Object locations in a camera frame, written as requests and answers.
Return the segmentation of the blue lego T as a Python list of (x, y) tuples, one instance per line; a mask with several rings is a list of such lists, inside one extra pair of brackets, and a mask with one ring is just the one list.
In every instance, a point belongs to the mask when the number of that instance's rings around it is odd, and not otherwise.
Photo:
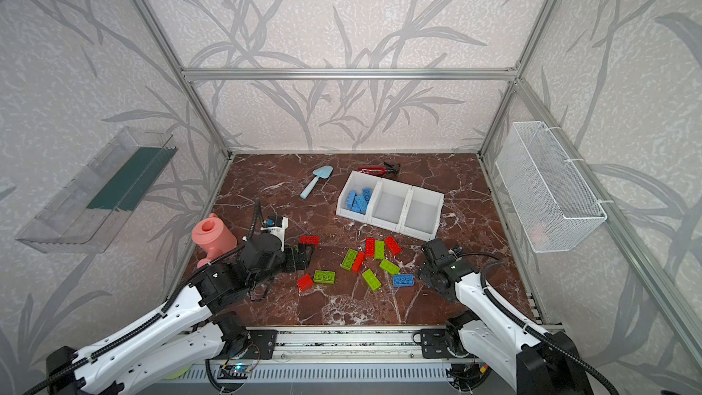
[(411, 274), (395, 274), (392, 276), (392, 285), (397, 288), (412, 287), (414, 276)]

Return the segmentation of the blue lego diagonal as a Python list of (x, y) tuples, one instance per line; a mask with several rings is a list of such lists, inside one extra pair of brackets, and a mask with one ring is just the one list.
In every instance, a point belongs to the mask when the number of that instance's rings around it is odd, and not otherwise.
[(355, 199), (356, 199), (356, 191), (350, 191), (348, 196), (347, 196), (346, 208), (348, 208), (349, 210), (352, 210), (352, 208), (354, 207)]

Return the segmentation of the blue lego horizontal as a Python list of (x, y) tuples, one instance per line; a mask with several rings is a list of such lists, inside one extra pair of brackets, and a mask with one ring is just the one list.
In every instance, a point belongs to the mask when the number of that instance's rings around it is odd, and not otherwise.
[(362, 195), (363, 195), (363, 198), (365, 199), (365, 201), (369, 202), (371, 200), (371, 196), (372, 196), (372, 189), (371, 188), (364, 188), (362, 190)]

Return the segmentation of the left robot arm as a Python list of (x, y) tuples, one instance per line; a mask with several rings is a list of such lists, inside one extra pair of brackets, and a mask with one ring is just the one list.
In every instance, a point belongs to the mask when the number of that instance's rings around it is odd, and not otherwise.
[(281, 272), (305, 270), (316, 247), (288, 245), (268, 232), (192, 272), (162, 305), (82, 349), (62, 347), (46, 361), (47, 377), (30, 394), (128, 394), (223, 352), (239, 354), (248, 331), (225, 309)]

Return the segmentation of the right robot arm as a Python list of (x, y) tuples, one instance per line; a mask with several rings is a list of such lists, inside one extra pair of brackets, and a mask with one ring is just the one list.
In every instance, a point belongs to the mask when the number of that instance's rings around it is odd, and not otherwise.
[(497, 373), (517, 394), (592, 394), (592, 380), (609, 394), (619, 391), (595, 367), (581, 358), (563, 332), (550, 333), (501, 296), (488, 273), (503, 259), (479, 269), (460, 247), (441, 239), (422, 245), (425, 261), (419, 278), (444, 299), (466, 307), (445, 325), (446, 346), (455, 358), (475, 357)]

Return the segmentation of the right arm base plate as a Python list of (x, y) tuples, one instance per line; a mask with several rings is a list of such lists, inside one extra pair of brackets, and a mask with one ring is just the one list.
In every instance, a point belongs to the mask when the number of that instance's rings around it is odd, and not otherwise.
[(468, 353), (453, 345), (453, 337), (445, 328), (424, 328), (411, 336), (416, 346), (420, 347), (422, 357), (426, 360), (452, 360), (467, 358)]

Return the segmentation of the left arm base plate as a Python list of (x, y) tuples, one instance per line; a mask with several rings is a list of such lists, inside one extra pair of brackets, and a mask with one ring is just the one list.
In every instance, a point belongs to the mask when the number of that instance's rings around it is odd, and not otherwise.
[(218, 358), (224, 360), (271, 360), (279, 332), (275, 329), (245, 330), (228, 339)]

